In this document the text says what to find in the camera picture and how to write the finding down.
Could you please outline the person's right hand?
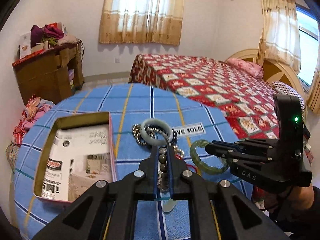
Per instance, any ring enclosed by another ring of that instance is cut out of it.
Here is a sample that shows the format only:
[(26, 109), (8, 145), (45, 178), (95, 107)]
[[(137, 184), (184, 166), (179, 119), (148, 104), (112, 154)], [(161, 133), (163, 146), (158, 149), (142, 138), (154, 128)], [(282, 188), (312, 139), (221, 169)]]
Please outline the person's right hand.
[(308, 187), (289, 187), (280, 194), (265, 193), (264, 207), (267, 210), (275, 209), (282, 202), (288, 202), (289, 206), (296, 210), (307, 210), (313, 205), (315, 193), (312, 184)]

